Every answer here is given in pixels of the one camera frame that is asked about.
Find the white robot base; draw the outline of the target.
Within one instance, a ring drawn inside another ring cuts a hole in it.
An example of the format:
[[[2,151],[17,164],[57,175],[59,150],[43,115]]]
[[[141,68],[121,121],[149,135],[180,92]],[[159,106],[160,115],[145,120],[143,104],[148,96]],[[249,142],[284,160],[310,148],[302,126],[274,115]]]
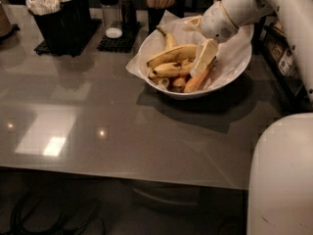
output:
[[[283,117],[258,139],[246,235],[313,235],[313,114]]]

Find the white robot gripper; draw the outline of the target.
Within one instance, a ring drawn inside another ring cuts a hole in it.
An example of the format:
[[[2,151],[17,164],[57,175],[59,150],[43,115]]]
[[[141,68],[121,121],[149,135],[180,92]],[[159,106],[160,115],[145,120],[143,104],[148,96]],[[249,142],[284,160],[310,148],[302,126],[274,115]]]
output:
[[[201,32],[207,38],[197,46],[196,57],[190,71],[191,77],[202,75],[215,58],[219,43],[227,42],[239,31],[220,1],[209,7],[202,16],[187,18],[184,21],[184,28]]]

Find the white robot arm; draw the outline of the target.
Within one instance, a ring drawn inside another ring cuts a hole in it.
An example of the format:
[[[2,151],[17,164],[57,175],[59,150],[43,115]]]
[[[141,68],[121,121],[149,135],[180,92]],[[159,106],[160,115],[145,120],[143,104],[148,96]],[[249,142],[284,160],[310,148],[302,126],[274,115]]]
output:
[[[276,14],[308,98],[313,102],[313,0],[220,0],[187,22],[206,38],[224,43],[243,25]]]

